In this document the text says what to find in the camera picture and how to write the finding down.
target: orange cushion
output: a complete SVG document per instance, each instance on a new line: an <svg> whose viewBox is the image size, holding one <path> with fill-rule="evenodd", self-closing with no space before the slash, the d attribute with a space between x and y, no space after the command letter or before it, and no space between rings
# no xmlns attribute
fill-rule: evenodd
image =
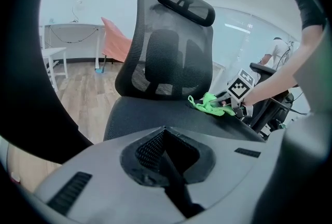
<svg viewBox="0 0 332 224"><path fill-rule="evenodd" d="M105 24L105 47L103 54L124 62L131 46L131 39L126 38L111 20L102 18Z"/></svg>

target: chair armrest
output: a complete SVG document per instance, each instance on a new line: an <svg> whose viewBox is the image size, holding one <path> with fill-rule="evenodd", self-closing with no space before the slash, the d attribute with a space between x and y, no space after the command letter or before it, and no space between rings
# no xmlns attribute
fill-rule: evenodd
<svg viewBox="0 0 332 224"><path fill-rule="evenodd" d="M268 76L272 76L276 72L276 70L274 70L270 67L267 67L267 66L264 66L261 64L256 64L256 63L251 63L250 68L252 71L254 71L256 73L265 74Z"/></svg>

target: human arm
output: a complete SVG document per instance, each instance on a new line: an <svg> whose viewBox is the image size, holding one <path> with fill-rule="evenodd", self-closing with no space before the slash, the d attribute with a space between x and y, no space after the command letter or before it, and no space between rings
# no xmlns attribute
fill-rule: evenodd
<svg viewBox="0 0 332 224"><path fill-rule="evenodd" d="M266 65L270 61L271 57L272 57L272 55L265 54L264 57L261 59L261 61L259 63L261 65Z"/></svg>
<svg viewBox="0 0 332 224"><path fill-rule="evenodd" d="M296 85L294 73L318 46L325 17L314 0L295 0L302 20L302 38L298 50L273 76L258 84L244 99L246 105L280 94Z"/></svg>
<svg viewBox="0 0 332 224"><path fill-rule="evenodd" d="M294 73L309 58L321 39L321 25L313 25L302 31L302 41L294 55L276 73L261 82L244 98L245 105L253 105L268 99L296 85Z"/></svg>

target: green cloth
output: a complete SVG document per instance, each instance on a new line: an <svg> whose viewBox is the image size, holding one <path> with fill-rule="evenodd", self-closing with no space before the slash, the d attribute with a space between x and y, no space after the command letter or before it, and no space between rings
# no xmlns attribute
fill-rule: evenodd
<svg viewBox="0 0 332 224"><path fill-rule="evenodd" d="M192 96L188 97L188 101L191 102L191 104L200 111L203 111L207 114L213 114L216 116L222 116L225 112L227 112L229 115L234 116L235 112L233 111L232 107L229 105L223 106L223 107L213 107L210 103L210 101L215 100L217 97L211 93L206 93L203 97L203 104L195 103L193 101Z"/></svg>

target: gray plastic surface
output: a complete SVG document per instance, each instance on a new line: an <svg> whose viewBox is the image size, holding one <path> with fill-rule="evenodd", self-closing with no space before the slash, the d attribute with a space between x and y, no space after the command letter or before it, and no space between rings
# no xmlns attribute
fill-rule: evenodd
<svg viewBox="0 0 332 224"><path fill-rule="evenodd" d="M236 188L223 200L186 221L186 224L249 224L252 222L256 204L268 183L276 161L285 130L276 130L269 135L266 147L257 163Z"/></svg>
<svg viewBox="0 0 332 224"><path fill-rule="evenodd" d="M37 198L35 195L30 193L28 190L24 189L22 186L17 186L18 190L24 197L24 199L29 202L35 210L38 211L40 216L48 223L61 223L61 224L78 224L78 222L69 219L55 210L51 209L42 200Z"/></svg>
<svg viewBox="0 0 332 224"><path fill-rule="evenodd" d="M81 223L175 223L185 220L164 194L163 188L137 184L120 165L122 150L156 129L137 132L89 147L53 172L37 188L35 195L47 203L76 172L81 171L93 176L70 209L67 215L70 219ZM215 151L217 162L206 181L188 185L193 202L205 208L227 197L261 158L234 151L239 147L264 151L267 145L174 129L210 146Z"/></svg>

